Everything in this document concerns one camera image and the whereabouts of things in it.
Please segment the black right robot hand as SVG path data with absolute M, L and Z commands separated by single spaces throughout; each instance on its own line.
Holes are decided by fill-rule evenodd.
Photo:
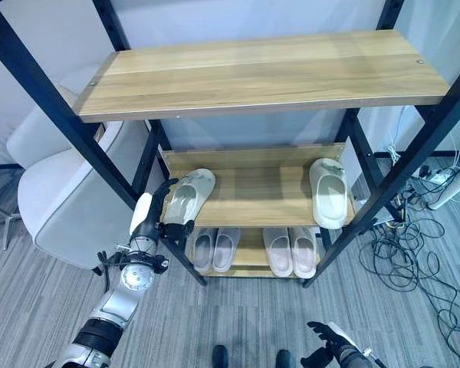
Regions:
M 307 322 L 307 326 L 325 342 L 325 346 L 315 350 L 310 356 L 302 357 L 302 367 L 327 367 L 333 358 L 340 362 L 340 356 L 347 350 L 356 351 L 356 347 L 344 336 L 333 330 L 329 324 L 317 321 Z

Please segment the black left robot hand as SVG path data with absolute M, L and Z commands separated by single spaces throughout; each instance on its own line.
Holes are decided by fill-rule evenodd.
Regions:
M 178 181 L 177 178 L 166 180 L 153 194 L 145 192 L 140 196 L 130 224 L 131 241 L 135 238 L 148 238 L 154 242 L 158 242 L 160 239 L 177 242 L 187 238 L 192 233 L 195 228 L 193 220 L 179 224 L 165 223 L 160 219 L 170 186 Z

